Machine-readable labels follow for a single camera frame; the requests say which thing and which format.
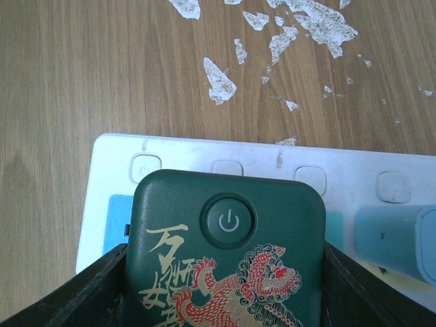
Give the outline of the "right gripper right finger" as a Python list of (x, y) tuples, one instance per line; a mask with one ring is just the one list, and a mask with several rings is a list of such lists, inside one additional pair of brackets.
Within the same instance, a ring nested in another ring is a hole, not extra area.
[(325, 243), (322, 326), (434, 326), (435, 313)]

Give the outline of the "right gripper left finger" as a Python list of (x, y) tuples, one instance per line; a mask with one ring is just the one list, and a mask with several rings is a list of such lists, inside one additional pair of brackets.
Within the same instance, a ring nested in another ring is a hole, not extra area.
[(118, 326), (127, 244), (100, 257), (2, 326)]

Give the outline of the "light blue usb charger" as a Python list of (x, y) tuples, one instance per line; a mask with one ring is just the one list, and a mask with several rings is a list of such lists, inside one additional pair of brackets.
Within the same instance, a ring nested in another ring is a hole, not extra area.
[(435, 285), (435, 205), (366, 207), (354, 219), (358, 256)]

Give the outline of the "white power strip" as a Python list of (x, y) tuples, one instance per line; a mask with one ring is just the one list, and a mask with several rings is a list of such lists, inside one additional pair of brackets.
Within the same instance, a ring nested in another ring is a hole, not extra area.
[(353, 222), (365, 206), (435, 203), (435, 158), (278, 144), (102, 134), (91, 156), (76, 271), (126, 243), (137, 184), (158, 169), (295, 180), (328, 211), (326, 238), (354, 257)]

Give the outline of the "dark green square adapter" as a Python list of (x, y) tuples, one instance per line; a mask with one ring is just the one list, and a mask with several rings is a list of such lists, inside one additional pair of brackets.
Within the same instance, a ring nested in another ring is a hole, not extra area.
[(122, 326), (319, 326), (326, 209), (296, 181), (158, 170), (135, 193)]

